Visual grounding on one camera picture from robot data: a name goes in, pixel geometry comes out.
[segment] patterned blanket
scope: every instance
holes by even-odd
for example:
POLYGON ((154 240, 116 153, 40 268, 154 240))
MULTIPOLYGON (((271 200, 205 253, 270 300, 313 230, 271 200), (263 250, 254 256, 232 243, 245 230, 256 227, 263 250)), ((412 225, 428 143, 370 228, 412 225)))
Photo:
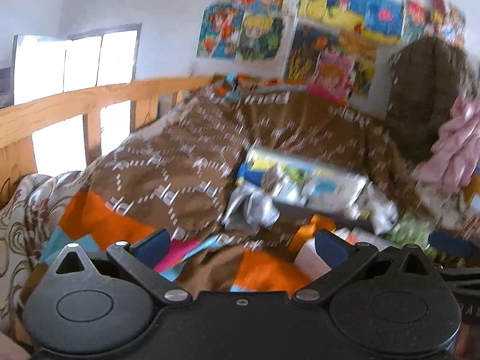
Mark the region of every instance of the patterned blanket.
MULTIPOLYGON (((205 240, 219 232, 236 171, 253 144, 362 173, 400 210, 423 210, 396 145, 368 117, 300 86, 255 90, 235 102, 204 88, 82 173, 22 181, 0 211, 0 241, 10 259, 0 275, 0 295, 6 299, 2 329, 10 327, 12 311, 18 306, 21 312, 68 242, 102 251, 117 240, 135 243, 158 228, 182 234, 183 240, 205 240)), ((263 240, 272 256, 288 262, 294 256, 286 243, 297 229, 279 221, 253 240, 263 240)), ((245 287, 245 272, 257 258, 242 246, 204 247, 185 262, 176 280, 194 295, 245 287)), ((263 281, 249 288, 272 287, 263 281)))

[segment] pink fish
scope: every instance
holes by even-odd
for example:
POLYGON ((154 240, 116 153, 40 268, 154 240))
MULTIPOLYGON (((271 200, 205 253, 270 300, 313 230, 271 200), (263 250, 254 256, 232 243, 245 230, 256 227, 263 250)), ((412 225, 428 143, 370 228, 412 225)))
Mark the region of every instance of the pink fish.
POLYGON ((378 13, 378 19, 381 21, 392 21, 392 12, 387 8, 380 9, 380 12, 378 13))

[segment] person's hand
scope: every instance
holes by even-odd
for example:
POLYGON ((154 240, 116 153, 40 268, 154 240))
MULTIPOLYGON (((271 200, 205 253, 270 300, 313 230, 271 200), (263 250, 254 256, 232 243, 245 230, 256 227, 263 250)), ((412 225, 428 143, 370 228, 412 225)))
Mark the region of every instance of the person's hand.
POLYGON ((0 332, 0 360, 28 360, 30 355, 21 346, 0 332))
POLYGON ((470 327, 468 325, 460 326, 460 332, 458 332, 457 348, 455 349, 455 357, 458 360, 470 360, 469 353, 469 337, 470 327))

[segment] window pane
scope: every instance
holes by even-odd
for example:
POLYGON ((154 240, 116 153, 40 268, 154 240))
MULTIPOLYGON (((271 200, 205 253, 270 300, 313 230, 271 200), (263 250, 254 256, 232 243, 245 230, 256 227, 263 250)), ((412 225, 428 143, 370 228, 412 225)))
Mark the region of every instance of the window pane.
POLYGON ((86 168, 82 115, 35 131, 32 140, 40 174, 57 176, 86 168))
POLYGON ((44 36, 18 36, 13 73, 15 104, 63 92, 65 51, 70 42, 44 36))
POLYGON ((130 134, 130 101, 112 104, 100 110, 102 155, 116 149, 130 134))
POLYGON ((97 85, 101 36, 73 40, 65 59, 64 91, 77 91, 97 85))
POLYGON ((98 86, 129 83, 134 72, 137 31, 105 34, 100 51, 98 86))

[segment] silver screw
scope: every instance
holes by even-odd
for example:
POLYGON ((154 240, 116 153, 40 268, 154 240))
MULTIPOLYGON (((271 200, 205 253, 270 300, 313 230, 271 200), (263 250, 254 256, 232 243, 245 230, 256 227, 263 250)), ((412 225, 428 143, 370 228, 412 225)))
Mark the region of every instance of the silver screw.
POLYGON ((171 289, 164 295, 166 300, 170 302, 183 302, 188 298, 188 292, 183 289, 171 289))
POLYGON ((301 289, 295 294, 295 296, 297 299, 303 300, 304 302, 313 302, 314 300, 320 298, 320 294, 314 289, 301 289))
POLYGON ((248 306, 248 299, 237 299, 237 306, 248 306))

